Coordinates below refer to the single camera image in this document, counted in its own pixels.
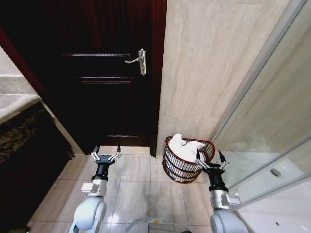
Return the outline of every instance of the red wire basket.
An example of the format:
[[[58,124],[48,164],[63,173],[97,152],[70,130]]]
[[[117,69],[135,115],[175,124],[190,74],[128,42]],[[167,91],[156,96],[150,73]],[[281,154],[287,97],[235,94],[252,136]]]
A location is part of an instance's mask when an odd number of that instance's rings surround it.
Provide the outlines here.
[[[171,138],[172,137],[170,136],[165,139],[165,149],[162,162],[164,171],[172,180],[178,183],[191,183],[198,178],[202,170],[196,163],[183,160],[172,152],[169,147],[169,141]],[[205,163],[208,163],[214,157],[215,147],[213,143],[190,138],[182,139],[186,142],[198,141],[206,145],[199,149],[204,157]]]

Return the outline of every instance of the beige marble wall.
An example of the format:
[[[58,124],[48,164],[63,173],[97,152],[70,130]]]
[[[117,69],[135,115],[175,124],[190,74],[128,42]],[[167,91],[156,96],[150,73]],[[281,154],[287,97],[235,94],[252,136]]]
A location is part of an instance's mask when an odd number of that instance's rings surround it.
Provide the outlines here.
[[[208,139],[289,0],[168,0],[157,156]]]
[[[36,95],[35,90],[0,47],[0,94]]]
[[[215,144],[284,152],[311,131],[311,2],[303,6]]]

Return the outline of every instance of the metal frame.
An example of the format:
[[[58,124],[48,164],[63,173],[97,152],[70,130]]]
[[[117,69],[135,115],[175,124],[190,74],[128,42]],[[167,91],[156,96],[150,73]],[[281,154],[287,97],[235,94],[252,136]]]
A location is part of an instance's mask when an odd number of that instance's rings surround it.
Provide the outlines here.
[[[256,201],[259,201],[261,199],[269,197],[269,196],[271,196],[271,195],[273,195],[275,193],[281,192],[281,191],[283,191],[285,189],[288,189],[290,187],[293,187],[293,186],[296,186],[296,185],[298,185],[300,183],[303,183],[306,180],[308,180],[309,178],[311,178],[311,174],[306,174],[306,175],[299,176],[299,177],[297,177],[297,178],[295,178],[295,179],[293,179],[291,181],[288,181],[288,182],[286,182],[284,184],[281,184],[281,185],[279,185],[279,186],[277,186],[277,187],[275,187],[273,189],[270,189],[270,190],[268,190],[268,191],[266,191],[266,192],[264,192],[262,194],[259,194],[259,195],[255,196],[255,197],[253,197],[252,199],[250,199],[250,200],[242,203],[241,205],[239,205],[237,209],[241,209],[241,208],[243,208],[243,207],[245,207],[245,206],[247,206],[249,204],[252,204],[252,203],[254,203]]]
[[[229,189],[237,186],[238,184],[242,183],[243,181],[247,180],[248,178],[250,178],[251,176],[255,175],[257,172],[260,172],[261,170],[264,170],[267,166],[269,166],[270,164],[276,162],[277,160],[283,158],[284,156],[286,156],[289,152],[293,151],[294,149],[302,146],[304,143],[308,142],[309,140],[311,140],[311,134],[309,134],[307,137],[305,137],[304,139],[302,139],[300,142],[298,142],[297,144],[293,145],[292,147],[290,147],[288,150],[286,150],[285,152],[281,153],[280,155],[278,155],[277,157],[275,157],[273,160],[265,163],[264,165],[260,166],[259,168],[257,168],[255,171],[251,172],[249,175],[245,176],[244,178],[242,178],[241,180],[235,182],[233,185],[231,185],[229,187]]]
[[[257,58],[255,59],[254,63],[252,64],[250,70],[246,74],[246,77],[244,78],[243,82],[241,83],[240,87],[238,88],[236,94],[234,95],[232,101],[229,103],[228,107],[226,108],[224,114],[222,115],[220,121],[218,122],[217,126],[215,127],[215,130],[213,131],[210,140],[213,142],[215,139],[218,137],[220,132],[223,130],[225,127],[226,123],[229,121],[231,118],[232,114],[235,112],[236,108],[239,106],[240,102],[246,95],[247,91],[261,72],[262,68],[264,65],[267,63],[268,59],[271,57],[272,53],[278,46],[279,42],[283,38],[284,34],[287,32],[288,28],[300,12],[302,6],[306,0],[291,0],[283,14],[281,15],[280,19],[278,20],[275,28],[272,30],[271,34],[269,35],[267,41],[265,42],[264,46],[262,47],[262,50],[259,52]],[[269,164],[273,163],[277,159],[283,157],[286,153],[290,152],[294,148],[296,148],[298,145],[301,145],[305,142],[305,140],[302,140],[302,142],[298,143],[297,145],[294,145],[292,148],[275,158],[274,160],[264,164],[263,166],[259,167],[257,170],[249,174],[248,176],[244,177],[240,181],[236,182],[230,188],[238,185],[240,182],[246,180],[248,177],[252,176],[253,174],[257,173],[258,171],[264,169],[266,166]]]

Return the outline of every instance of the granite countertop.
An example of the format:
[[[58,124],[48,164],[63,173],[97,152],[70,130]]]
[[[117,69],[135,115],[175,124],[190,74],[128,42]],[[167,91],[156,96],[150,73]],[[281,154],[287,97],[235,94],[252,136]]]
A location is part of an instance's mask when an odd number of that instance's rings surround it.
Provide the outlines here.
[[[0,94],[0,124],[5,123],[39,101],[38,95]]]

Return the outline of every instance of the door handle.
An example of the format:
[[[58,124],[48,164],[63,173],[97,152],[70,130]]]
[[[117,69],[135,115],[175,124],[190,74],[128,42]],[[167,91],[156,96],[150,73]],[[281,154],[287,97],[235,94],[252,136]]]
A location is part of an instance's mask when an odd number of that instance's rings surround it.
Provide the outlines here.
[[[127,64],[131,64],[134,62],[139,62],[140,65],[140,73],[142,76],[144,76],[147,73],[147,67],[146,67],[146,51],[144,49],[141,49],[138,51],[138,58],[136,58],[133,61],[125,61]]]

